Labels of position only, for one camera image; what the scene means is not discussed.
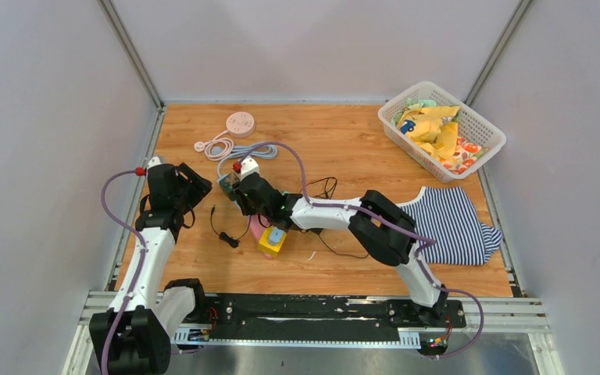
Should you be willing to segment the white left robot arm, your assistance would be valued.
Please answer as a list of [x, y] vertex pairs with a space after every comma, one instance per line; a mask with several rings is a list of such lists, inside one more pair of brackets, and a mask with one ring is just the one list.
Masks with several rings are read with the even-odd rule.
[[183, 321], [206, 322], [211, 316], [200, 280], [172, 280], [163, 289], [159, 285], [180, 231], [188, 228], [185, 215], [194, 212], [212, 184], [187, 164], [173, 165], [158, 156], [131, 174], [148, 183], [134, 224], [117, 217], [101, 192], [107, 216], [136, 241], [120, 289], [106, 311], [92, 316], [89, 333], [101, 373], [164, 374], [171, 339]]

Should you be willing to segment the dark green cube socket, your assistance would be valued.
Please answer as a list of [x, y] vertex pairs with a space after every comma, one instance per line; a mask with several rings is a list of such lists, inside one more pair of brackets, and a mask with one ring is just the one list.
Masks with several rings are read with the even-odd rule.
[[229, 173], [219, 177], [217, 183], [230, 201], [235, 202], [237, 200], [235, 191], [240, 184], [240, 178], [236, 173]]

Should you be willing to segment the yellow cube power socket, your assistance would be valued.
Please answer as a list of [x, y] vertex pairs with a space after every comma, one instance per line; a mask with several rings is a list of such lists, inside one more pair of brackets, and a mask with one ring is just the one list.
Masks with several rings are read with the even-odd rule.
[[277, 227], [266, 228], [258, 242], [258, 250], [267, 258], [276, 258], [287, 237], [287, 232]]

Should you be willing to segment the round pink power socket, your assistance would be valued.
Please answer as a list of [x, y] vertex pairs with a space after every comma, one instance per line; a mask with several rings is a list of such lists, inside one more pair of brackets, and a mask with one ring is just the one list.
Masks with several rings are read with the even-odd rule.
[[227, 133], [234, 138], [246, 138], [255, 131], [255, 118], [249, 112], [234, 112], [226, 120]]

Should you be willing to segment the light blue small charger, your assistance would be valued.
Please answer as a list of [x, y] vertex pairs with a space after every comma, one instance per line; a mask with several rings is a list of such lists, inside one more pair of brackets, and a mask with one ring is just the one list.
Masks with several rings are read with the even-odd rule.
[[284, 242], [286, 232], [277, 227], [271, 227], [267, 238], [267, 244], [270, 246], [278, 246]]

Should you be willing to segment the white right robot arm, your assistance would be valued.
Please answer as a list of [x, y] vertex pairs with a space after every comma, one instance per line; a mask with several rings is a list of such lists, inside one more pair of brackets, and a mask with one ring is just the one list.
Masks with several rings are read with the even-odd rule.
[[416, 221], [379, 191], [347, 200], [282, 193], [258, 173], [233, 187], [246, 216], [264, 217], [283, 231], [343, 230], [354, 236], [370, 257], [394, 268], [410, 292], [410, 319], [425, 327], [446, 315], [448, 291], [430, 271], [422, 251], [435, 240], [416, 231]]

